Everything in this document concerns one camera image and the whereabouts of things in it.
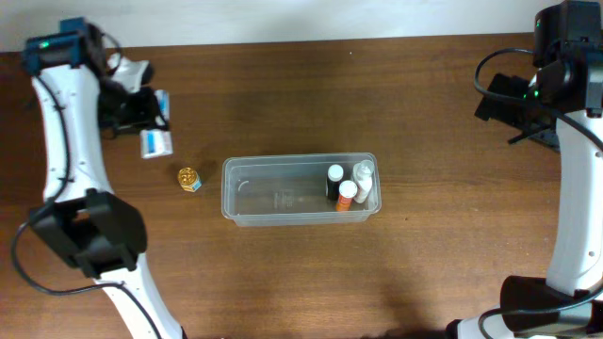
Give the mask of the dark bottle white cap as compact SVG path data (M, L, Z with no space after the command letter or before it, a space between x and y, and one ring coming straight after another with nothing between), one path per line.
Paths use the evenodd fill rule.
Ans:
M337 201L339 197L339 186L343 180L344 170L338 164L328 168L326 179L326 196L330 201Z

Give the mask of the orange Redoxon tablet tube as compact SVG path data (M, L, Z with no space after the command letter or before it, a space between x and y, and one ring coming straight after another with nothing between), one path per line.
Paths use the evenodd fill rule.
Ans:
M357 184L351 180L343 181L339 186L339 197L335 206L337 212L350 210L351 203L358 192Z

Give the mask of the clear plastic container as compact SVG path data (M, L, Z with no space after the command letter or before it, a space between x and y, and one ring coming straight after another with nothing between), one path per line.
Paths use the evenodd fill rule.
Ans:
M372 153L231 157L222 166L221 212L239 227L363 222L382 207L379 172L371 174L366 201L343 212L327 197L327 174L339 165L349 180L365 160L377 162Z

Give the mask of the gold lid balm jar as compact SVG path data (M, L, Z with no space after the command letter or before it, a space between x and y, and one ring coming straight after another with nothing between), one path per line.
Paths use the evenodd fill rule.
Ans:
M202 186L201 178L193 168L180 169L177 180L179 185L187 192L196 192Z

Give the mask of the white blue Panadol box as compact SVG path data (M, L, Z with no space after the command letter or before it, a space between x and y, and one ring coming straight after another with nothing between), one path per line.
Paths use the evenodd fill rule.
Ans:
M170 122L170 95L163 89L155 92L159 103L160 116L155 119L159 128L140 132L141 157L143 159L157 158L173 154Z

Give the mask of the white calamine lotion bottle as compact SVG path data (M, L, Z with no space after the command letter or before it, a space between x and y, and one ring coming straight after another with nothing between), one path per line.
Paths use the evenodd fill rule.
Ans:
M354 197L357 203L364 203L373 187L372 175L375 166L371 160L363 160L353 166L351 178L358 190Z

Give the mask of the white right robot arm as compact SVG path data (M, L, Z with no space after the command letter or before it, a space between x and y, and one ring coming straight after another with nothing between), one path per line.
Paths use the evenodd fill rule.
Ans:
M602 335L602 15L562 1L534 19L531 79L498 73L475 115L519 130L561 156L558 228L544 278L510 276L494 308L450 322L447 338Z

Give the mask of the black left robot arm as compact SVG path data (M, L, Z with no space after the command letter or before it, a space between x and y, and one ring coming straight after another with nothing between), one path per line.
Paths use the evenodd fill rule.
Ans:
M46 146L43 204L24 227L67 266L107 294L135 338L182 338L183 327L161 298L147 261L140 211L108 180L103 134L138 135L144 156L172 151L170 97L153 89L154 69L122 50L84 18L60 22L56 34L27 40L24 68L36 91Z

